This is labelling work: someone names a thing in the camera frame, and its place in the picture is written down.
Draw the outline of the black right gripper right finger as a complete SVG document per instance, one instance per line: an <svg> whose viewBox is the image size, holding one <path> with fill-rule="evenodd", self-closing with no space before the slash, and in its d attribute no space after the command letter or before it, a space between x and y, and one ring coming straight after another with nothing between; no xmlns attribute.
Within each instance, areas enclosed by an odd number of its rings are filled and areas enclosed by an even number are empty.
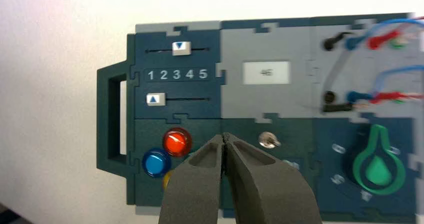
<svg viewBox="0 0 424 224"><path fill-rule="evenodd" d="M296 168L228 132L223 141L236 223L322 223L315 194Z"/></svg>

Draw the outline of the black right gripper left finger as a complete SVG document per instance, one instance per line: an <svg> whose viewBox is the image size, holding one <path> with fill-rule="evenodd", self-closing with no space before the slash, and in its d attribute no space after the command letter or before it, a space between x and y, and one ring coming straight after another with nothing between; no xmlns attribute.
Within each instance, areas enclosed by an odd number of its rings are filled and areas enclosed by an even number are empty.
<svg viewBox="0 0 424 224"><path fill-rule="evenodd" d="M160 224L217 223L224 146L222 135L217 134L172 171Z"/></svg>

